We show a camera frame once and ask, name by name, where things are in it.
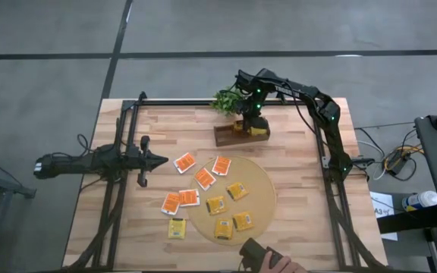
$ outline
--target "wooden stand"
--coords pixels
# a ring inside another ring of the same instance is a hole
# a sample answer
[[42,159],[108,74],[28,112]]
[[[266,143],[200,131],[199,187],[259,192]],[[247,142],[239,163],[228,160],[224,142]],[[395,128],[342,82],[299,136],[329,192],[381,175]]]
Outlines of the wooden stand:
[[247,132],[234,130],[234,125],[226,125],[213,127],[213,134],[215,135],[215,144],[217,147],[221,147],[268,140],[271,130],[268,129],[267,134],[251,136]]

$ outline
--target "orange packet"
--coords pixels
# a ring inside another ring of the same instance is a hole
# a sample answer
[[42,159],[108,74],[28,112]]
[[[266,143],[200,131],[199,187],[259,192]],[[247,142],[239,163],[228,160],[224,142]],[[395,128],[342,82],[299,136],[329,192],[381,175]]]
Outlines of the orange packet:
[[203,190],[208,190],[217,181],[205,168],[195,174],[195,180]]
[[173,162],[180,174],[183,174],[185,171],[195,165],[195,163],[195,158],[189,152]]
[[200,195],[198,189],[180,190],[180,206],[198,206],[200,204]]
[[161,207],[161,211],[167,215],[176,215],[180,206],[180,195],[178,193],[168,193]]
[[218,175],[227,175],[228,169],[231,166],[231,160],[223,156],[217,156],[212,172]]

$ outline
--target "wooden table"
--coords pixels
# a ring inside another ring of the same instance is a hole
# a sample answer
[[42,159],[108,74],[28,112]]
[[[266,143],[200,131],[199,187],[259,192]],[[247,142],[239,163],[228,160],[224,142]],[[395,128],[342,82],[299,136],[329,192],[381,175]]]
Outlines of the wooden table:
[[[345,150],[357,156],[359,150],[347,101],[343,98],[335,101],[341,106],[339,127]],[[112,143],[121,103],[122,99],[103,100],[93,148]],[[301,106],[301,111],[312,123],[306,108]],[[160,212],[166,193],[187,189],[196,168],[217,155],[241,155],[254,160],[268,172],[275,185],[278,195],[275,217],[257,238],[259,243],[291,256],[309,270],[338,269],[315,136],[294,106],[266,106],[263,116],[272,131],[269,141],[217,148],[213,127],[230,124],[234,118],[225,118],[209,106],[140,107],[136,143],[142,135],[148,135],[151,151],[170,160],[147,175],[147,188],[137,184],[137,171],[130,173],[115,269],[237,270],[241,246],[211,243],[190,222],[184,240],[169,240],[169,217]],[[172,161],[185,152],[195,155],[197,165],[179,174]],[[83,184],[95,179],[96,176],[87,175]],[[344,183],[355,231],[370,252],[387,264],[366,178],[353,170]],[[80,194],[64,265],[75,261],[96,234],[104,192],[105,182],[99,182]],[[187,210],[180,209],[176,217],[187,219]],[[347,241],[342,237],[349,257]],[[106,256],[104,248],[102,260]]]

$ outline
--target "concrete floor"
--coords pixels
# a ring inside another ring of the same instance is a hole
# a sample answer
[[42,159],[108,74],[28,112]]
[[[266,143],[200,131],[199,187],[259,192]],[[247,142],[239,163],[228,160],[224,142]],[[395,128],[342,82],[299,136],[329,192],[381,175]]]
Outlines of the concrete floor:
[[[110,53],[125,0],[1,0],[0,54]],[[122,52],[437,49],[437,0],[135,0]],[[77,154],[92,135],[109,60],[0,61],[0,165],[36,198],[14,198],[0,235],[0,272],[58,268],[81,177],[36,180],[36,158]],[[111,98],[210,97],[237,69],[282,77],[347,97],[354,125],[437,114],[437,56],[120,60]],[[367,129],[384,150],[412,125]],[[359,140],[367,140],[357,132]],[[362,153],[378,156],[369,147]],[[389,176],[372,191],[432,190],[426,163],[407,182]],[[415,232],[385,241],[390,265],[428,271]]]

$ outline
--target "black handheld controller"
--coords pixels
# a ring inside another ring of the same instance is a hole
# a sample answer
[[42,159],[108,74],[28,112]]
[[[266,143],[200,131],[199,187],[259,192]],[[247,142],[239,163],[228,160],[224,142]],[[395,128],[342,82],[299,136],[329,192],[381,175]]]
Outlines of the black handheld controller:
[[242,265],[244,269],[250,268],[252,272],[259,272],[264,256],[269,251],[272,252],[271,261],[269,262],[269,269],[271,269],[282,259],[282,255],[269,246],[264,249],[253,238],[249,238],[239,251],[239,254],[243,256]]

